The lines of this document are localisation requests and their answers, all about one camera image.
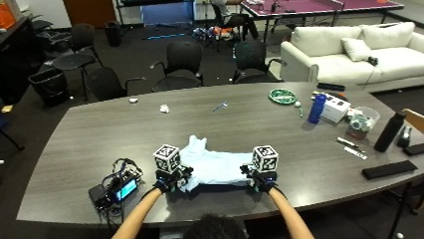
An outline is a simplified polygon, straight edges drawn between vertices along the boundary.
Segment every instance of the small white object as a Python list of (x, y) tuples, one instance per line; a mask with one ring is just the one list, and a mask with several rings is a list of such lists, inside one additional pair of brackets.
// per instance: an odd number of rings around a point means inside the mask
[(159, 111), (165, 114), (167, 114), (170, 112), (170, 108), (169, 105), (161, 105)]
[(367, 155), (359, 152), (357, 150), (355, 150), (353, 148), (347, 146), (344, 147), (344, 150), (352, 153), (353, 155), (356, 155), (357, 157), (360, 157), (361, 159), (367, 159)]
[(132, 104), (137, 103), (137, 102), (138, 102), (138, 98), (130, 98), (130, 99), (129, 99), (129, 102), (130, 102)]

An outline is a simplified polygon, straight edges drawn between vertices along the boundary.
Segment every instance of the robotic hand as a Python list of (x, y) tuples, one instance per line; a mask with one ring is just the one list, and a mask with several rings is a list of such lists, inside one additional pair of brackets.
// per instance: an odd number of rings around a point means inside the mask
[(268, 190), (276, 188), (276, 172), (258, 172), (256, 169), (251, 168), (250, 164), (244, 164), (239, 167), (241, 173), (246, 174), (248, 178), (247, 185), (254, 188), (256, 192), (262, 191), (268, 193)]
[(157, 182), (154, 188), (158, 188), (162, 193), (174, 192), (175, 188), (181, 188), (187, 184), (194, 169), (189, 166), (181, 165), (173, 173), (157, 170)]

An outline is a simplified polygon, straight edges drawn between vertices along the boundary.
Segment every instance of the pillow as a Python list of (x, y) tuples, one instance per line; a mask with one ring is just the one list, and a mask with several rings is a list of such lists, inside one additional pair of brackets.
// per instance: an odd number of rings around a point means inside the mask
[(361, 39), (371, 49), (405, 47), (412, 38), (415, 24), (405, 22), (380, 28), (376, 26), (360, 26)]
[(364, 41), (353, 38), (342, 38), (342, 44), (346, 53), (353, 62), (368, 60), (368, 57), (371, 57), (371, 49)]

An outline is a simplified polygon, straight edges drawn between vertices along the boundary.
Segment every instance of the couch cushion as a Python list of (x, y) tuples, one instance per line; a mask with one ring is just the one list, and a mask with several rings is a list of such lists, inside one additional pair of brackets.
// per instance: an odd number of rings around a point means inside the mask
[(296, 27), (291, 44), (308, 57), (343, 53), (342, 38), (357, 38), (360, 27)]
[(376, 26), (360, 26), (359, 39), (373, 49), (405, 47), (411, 41), (415, 24), (405, 22), (380, 28)]
[(379, 59), (380, 82), (424, 76), (424, 54), (409, 48), (388, 48), (372, 51)]
[(373, 83), (380, 78), (379, 69), (373, 70), (367, 62), (352, 62), (344, 54), (315, 57), (311, 61), (318, 65), (316, 79), (323, 83), (365, 84), (367, 81)]
[(342, 38), (342, 44), (347, 56), (353, 62), (368, 60), (371, 57), (371, 49), (364, 41), (353, 38)]

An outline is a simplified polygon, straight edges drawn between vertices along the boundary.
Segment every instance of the cup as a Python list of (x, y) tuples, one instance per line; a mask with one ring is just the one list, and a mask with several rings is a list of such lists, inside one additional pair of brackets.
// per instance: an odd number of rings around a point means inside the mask
[(355, 108), (346, 133), (356, 139), (365, 139), (379, 119), (380, 113), (372, 108)]

